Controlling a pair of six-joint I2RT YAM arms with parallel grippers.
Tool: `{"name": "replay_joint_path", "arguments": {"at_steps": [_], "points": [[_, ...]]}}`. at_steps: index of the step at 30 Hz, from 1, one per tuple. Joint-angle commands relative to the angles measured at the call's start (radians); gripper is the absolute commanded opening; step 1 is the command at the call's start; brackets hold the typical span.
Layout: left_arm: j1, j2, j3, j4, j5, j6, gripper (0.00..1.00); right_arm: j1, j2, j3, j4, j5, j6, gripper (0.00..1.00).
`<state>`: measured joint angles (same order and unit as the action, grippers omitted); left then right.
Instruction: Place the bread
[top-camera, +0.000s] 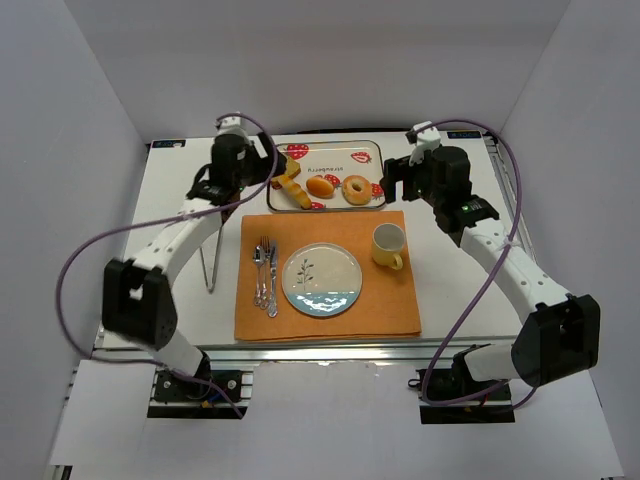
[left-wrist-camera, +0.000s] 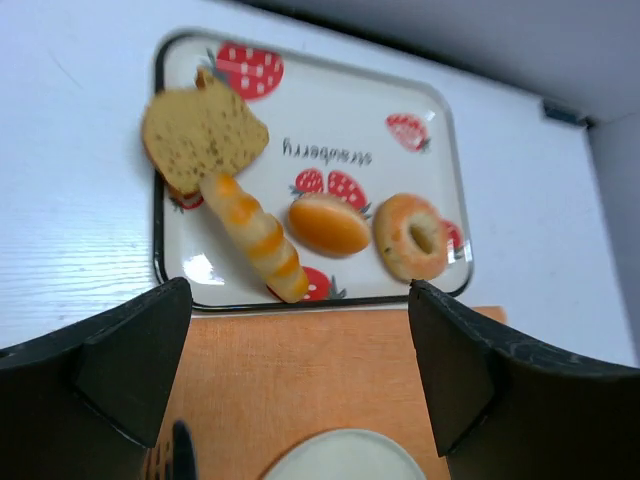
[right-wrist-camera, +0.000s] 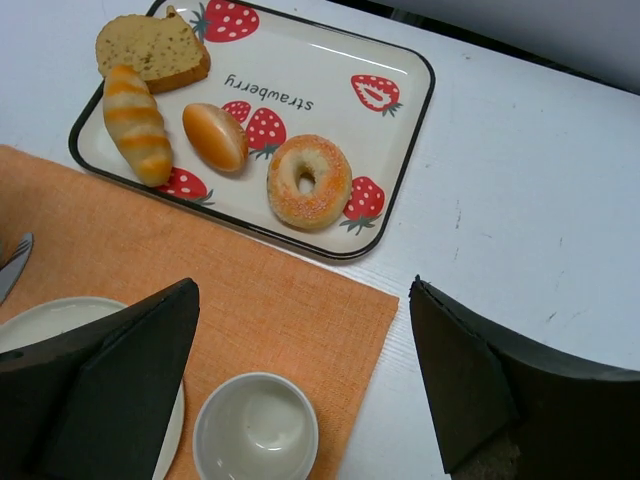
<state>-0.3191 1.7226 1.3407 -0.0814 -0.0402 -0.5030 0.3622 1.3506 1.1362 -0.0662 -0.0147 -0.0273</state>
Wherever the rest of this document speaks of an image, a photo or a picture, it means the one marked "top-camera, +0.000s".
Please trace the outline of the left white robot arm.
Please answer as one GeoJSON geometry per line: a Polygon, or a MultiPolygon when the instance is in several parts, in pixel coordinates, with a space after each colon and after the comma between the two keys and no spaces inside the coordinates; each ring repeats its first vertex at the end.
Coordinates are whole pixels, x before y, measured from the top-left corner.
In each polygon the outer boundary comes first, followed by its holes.
{"type": "Polygon", "coordinates": [[[135,255],[105,266],[104,329],[146,350],[192,395],[208,387],[210,360],[178,329],[173,284],[201,245],[241,205],[242,190],[265,184],[285,167],[284,155],[265,133],[256,141],[237,128],[218,134],[210,160],[196,173],[177,217],[135,255]]]}

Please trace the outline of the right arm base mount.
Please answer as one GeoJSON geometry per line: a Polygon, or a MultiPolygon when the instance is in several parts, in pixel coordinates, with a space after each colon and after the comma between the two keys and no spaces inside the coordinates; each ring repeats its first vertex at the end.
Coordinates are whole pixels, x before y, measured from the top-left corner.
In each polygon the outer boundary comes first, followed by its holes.
{"type": "Polygon", "coordinates": [[[426,370],[417,370],[417,378],[407,382],[408,388],[415,390],[419,398],[420,422],[422,425],[470,425],[470,424],[507,424],[515,422],[511,405],[511,391],[508,385],[480,395],[481,391],[494,387],[498,381],[477,382],[472,379],[463,357],[481,345],[472,345],[469,349],[457,353],[448,369],[435,368],[427,384],[427,397],[436,402],[445,402],[459,397],[471,396],[471,399],[458,404],[433,406],[425,403],[421,387],[426,370]]]}

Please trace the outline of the metal serving tongs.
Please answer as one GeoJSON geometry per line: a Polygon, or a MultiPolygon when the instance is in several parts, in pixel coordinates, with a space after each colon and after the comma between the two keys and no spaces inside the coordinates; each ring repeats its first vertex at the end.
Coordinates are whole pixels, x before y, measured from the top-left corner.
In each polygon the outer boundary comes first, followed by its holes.
{"type": "Polygon", "coordinates": [[[223,221],[219,213],[209,215],[203,221],[203,236],[199,247],[201,266],[206,291],[212,294],[215,289],[219,255],[222,243],[223,221]]]}

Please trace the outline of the sugared bagel donut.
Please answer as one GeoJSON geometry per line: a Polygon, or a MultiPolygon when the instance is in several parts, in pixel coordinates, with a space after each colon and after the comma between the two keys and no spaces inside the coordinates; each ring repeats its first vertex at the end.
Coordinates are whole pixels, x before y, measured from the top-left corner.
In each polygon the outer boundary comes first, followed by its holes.
{"type": "Polygon", "coordinates": [[[342,182],[342,193],[349,204],[366,205],[372,198],[371,183],[360,175],[350,175],[342,182]]]}

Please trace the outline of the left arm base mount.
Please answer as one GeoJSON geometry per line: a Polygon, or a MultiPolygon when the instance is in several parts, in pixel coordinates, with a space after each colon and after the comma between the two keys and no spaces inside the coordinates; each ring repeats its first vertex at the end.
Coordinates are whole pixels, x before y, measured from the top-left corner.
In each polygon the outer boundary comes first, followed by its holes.
{"type": "Polygon", "coordinates": [[[212,387],[178,380],[158,371],[152,384],[147,417],[151,419],[239,420],[232,404],[245,414],[251,396],[253,374],[241,370],[213,370],[211,381],[230,402],[212,387]]]}

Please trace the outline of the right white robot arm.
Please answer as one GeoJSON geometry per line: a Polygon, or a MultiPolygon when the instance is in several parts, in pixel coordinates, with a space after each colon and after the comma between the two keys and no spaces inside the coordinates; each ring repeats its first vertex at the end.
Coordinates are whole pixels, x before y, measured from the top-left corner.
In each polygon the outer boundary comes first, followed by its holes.
{"type": "Polygon", "coordinates": [[[488,274],[516,311],[522,327],[510,345],[475,345],[455,355],[444,384],[468,397],[520,379],[536,388],[593,368],[599,357],[601,309],[553,281],[510,239],[497,210],[473,194],[467,153],[454,146],[388,159],[380,181],[387,202],[426,201],[436,223],[488,274]]]}

